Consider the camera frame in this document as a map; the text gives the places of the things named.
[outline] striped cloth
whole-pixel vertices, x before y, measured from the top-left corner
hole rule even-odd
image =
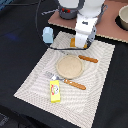
[[[70,40],[74,37],[60,31],[52,47],[70,47]],[[50,71],[58,75],[55,64],[65,54],[48,49],[14,96],[81,128],[91,128],[114,48],[114,45],[95,40],[87,50],[65,51],[98,59],[98,63],[83,61],[83,74],[73,79],[74,82],[85,85],[86,90],[60,82],[60,103],[50,102],[50,79],[46,78],[45,72]]]

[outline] table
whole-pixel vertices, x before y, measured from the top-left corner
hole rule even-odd
[[[30,1],[15,0],[14,3],[25,4]],[[36,32],[36,8],[37,5],[11,6],[0,12],[0,105],[53,128],[78,128],[13,96],[47,50]],[[44,11],[56,8],[57,5],[53,0],[41,3],[38,12],[40,36],[46,26],[53,28],[54,37],[59,31],[75,34],[73,30],[49,25],[47,21],[53,13],[41,15]],[[127,128],[128,44],[102,37],[96,37],[96,40],[116,47],[92,128]]]

